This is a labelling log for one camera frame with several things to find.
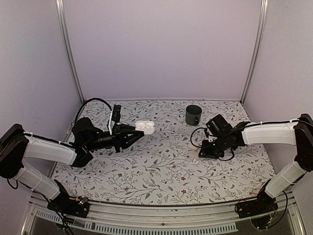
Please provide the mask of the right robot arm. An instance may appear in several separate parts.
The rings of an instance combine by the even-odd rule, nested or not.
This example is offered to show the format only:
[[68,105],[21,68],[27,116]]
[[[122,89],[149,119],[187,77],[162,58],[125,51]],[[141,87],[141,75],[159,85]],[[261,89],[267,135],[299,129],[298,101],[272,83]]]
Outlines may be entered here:
[[267,181],[253,202],[256,213],[264,213],[272,200],[313,169],[313,120],[308,114],[278,122],[240,122],[231,126],[222,115],[206,123],[205,134],[213,141],[203,140],[199,156],[220,159],[224,152],[253,144],[289,144],[296,146],[294,160]]

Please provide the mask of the white earbud case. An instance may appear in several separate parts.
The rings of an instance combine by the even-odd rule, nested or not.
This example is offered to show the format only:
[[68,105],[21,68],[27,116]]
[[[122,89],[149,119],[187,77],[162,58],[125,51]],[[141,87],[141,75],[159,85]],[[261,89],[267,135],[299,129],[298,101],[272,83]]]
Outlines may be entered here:
[[198,147],[194,146],[192,143],[188,143],[187,147],[188,147],[189,149],[194,150],[194,151],[196,151],[196,150],[198,149]]
[[139,120],[135,123],[135,130],[144,132],[144,135],[151,135],[155,132],[153,121]]

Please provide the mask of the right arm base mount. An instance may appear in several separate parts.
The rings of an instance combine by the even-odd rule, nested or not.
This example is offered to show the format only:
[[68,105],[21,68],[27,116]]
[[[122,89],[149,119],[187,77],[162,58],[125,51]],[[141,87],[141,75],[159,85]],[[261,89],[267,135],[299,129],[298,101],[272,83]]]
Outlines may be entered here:
[[260,215],[263,213],[273,212],[278,209],[275,198],[271,198],[262,189],[254,200],[240,201],[235,205],[235,212],[239,218],[246,218]]

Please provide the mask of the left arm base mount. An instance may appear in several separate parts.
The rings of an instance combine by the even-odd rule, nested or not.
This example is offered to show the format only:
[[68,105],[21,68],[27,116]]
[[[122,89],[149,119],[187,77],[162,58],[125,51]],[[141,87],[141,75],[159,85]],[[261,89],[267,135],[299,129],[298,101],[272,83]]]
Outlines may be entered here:
[[59,181],[54,181],[59,187],[60,193],[55,199],[49,200],[47,208],[61,214],[87,218],[90,208],[89,199],[82,196],[76,198],[70,197],[64,186]]

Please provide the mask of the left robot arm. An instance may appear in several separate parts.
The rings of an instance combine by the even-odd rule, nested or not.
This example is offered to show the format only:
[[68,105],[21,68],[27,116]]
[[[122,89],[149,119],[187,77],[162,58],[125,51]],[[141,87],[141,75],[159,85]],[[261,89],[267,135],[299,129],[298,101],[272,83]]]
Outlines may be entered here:
[[26,133],[20,124],[14,124],[0,139],[1,177],[23,183],[53,201],[61,212],[69,212],[73,203],[62,184],[43,175],[25,159],[35,158],[84,167],[92,160],[92,151],[114,148],[120,152],[145,135],[139,128],[125,124],[115,124],[104,132],[93,126],[87,117],[75,123],[72,133],[74,142],[66,144]]

